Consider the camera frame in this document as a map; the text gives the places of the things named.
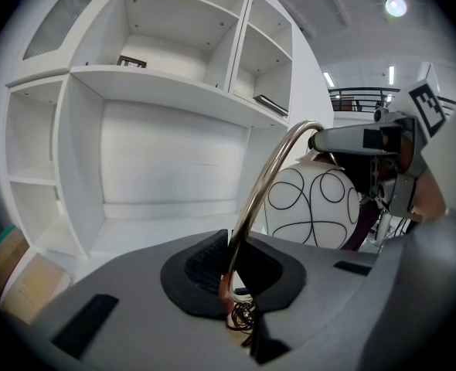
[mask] black railing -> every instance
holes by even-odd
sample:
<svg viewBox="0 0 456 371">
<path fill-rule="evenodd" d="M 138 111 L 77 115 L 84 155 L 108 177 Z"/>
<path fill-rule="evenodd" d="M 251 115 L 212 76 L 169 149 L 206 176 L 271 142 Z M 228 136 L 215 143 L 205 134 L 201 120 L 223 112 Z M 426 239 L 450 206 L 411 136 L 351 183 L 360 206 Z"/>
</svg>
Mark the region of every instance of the black railing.
<svg viewBox="0 0 456 371">
<path fill-rule="evenodd" d="M 373 113 L 378 107 L 388 107 L 400 92 L 398 88 L 353 87 L 328 90 L 334 111 L 360 111 Z M 437 97 L 444 113 L 450 116 L 456 109 L 456 102 Z"/>
</svg>

